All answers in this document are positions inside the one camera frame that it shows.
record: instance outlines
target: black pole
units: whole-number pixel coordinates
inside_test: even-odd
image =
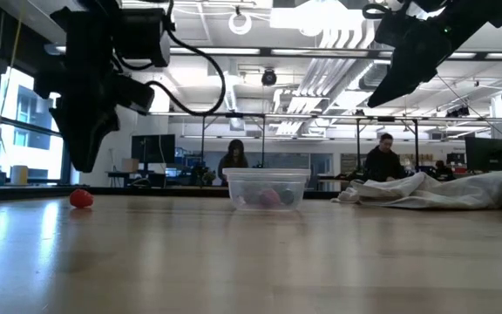
[[[202,117],[202,135],[200,136],[200,166],[205,162],[205,118]]]
[[[360,156],[360,145],[359,145],[359,120],[356,120],[356,141],[357,141],[357,170],[362,168],[362,157]]]
[[[414,119],[414,137],[416,141],[416,172],[419,171],[419,138],[417,137],[417,120]]]
[[[267,125],[267,118],[262,117],[262,157],[261,157],[261,167],[265,167],[265,130]]]

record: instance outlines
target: white fabric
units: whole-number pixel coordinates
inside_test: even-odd
[[[502,171],[441,183],[425,173],[391,181],[351,182],[339,202],[393,208],[485,209],[502,205]]]

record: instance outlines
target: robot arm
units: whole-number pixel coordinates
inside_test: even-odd
[[[387,76],[370,97],[371,108],[414,92],[422,82],[431,80],[437,75],[437,67],[486,23],[502,26],[502,0],[400,2],[404,5],[398,11],[374,3],[363,8],[365,18],[381,19],[375,40],[396,48]],[[436,17],[420,20],[406,15],[412,2],[426,12],[444,10]]]

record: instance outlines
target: black shirt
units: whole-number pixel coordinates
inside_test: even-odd
[[[441,167],[435,170],[435,179],[439,181],[452,181],[455,178],[452,169],[449,167]]]
[[[394,179],[404,178],[404,168],[400,165],[400,158],[397,154],[392,151],[384,153],[377,146],[367,154],[365,179],[385,182],[388,177]]]

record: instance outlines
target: clear plastic container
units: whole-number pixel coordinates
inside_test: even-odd
[[[293,210],[303,200],[309,169],[225,168],[237,209]]]

